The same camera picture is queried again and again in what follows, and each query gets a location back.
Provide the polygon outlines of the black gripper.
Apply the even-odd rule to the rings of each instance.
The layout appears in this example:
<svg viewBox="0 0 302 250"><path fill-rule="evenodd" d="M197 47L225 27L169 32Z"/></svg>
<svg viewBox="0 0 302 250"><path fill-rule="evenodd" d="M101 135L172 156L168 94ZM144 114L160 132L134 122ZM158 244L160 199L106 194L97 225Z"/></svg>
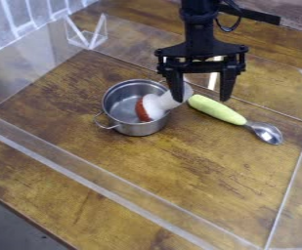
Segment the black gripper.
<svg viewBox="0 0 302 250"><path fill-rule="evenodd" d="M188 42L157 49L157 72L165 76L172 97L184 102L184 74L220 72L220 100L230 99L237 75L246 70L249 47L212 41L208 46L190 46Z"/></svg>

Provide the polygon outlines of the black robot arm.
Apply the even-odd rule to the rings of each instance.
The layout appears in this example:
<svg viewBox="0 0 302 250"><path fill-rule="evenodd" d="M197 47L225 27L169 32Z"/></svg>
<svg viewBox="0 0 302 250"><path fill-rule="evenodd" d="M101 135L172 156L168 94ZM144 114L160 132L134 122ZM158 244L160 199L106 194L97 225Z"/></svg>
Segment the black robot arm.
<svg viewBox="0 0 302 250"><path fill-rule="evenodd" d="M225 2L238 13L234 25L222 26L217 15ZM213 24L232 32L241 23L241 9L233 0L181 0L180 15L185 22L185 42L154 51L157 73L166 78L173 99L184 102L184 74L220 73L220 100L230 99L236 79L246 70L246 45L225 43L214 38Z"/></svg>

